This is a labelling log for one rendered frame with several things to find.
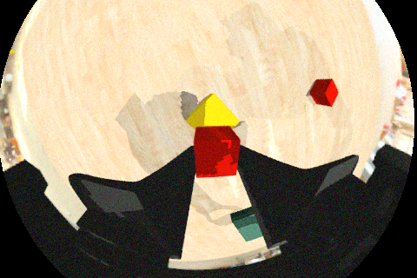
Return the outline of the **red cube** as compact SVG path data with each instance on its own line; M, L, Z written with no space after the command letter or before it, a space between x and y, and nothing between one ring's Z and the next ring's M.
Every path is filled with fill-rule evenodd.
M317 79L309 94L312 95L317 105L322 104L330 108L333 107L334 101L336 101L338 89L333 79Z
M195 128L195 176L235 176L240 140L229 126Z

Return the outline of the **yellow cube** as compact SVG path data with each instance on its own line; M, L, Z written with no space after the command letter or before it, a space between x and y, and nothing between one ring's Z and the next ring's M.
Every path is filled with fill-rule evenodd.
M198 128L198 126L229 126L232 129L239 119L220 101L216 94L211 94L191 112L185 122L192 129Z

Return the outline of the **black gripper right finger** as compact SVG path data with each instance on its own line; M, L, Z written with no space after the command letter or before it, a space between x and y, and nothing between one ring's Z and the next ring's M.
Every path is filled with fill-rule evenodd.
M268 249L288 243L285 236L298 226L323 190L353 174L358 160L352 154L302 169L240 145L237 173Z

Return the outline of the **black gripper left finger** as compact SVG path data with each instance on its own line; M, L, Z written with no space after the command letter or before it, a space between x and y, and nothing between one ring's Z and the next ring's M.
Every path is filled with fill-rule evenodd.
M84 173L67 175L85 208L145 226L169 258L181 260L192 189L194 146L140 181L119 181Z

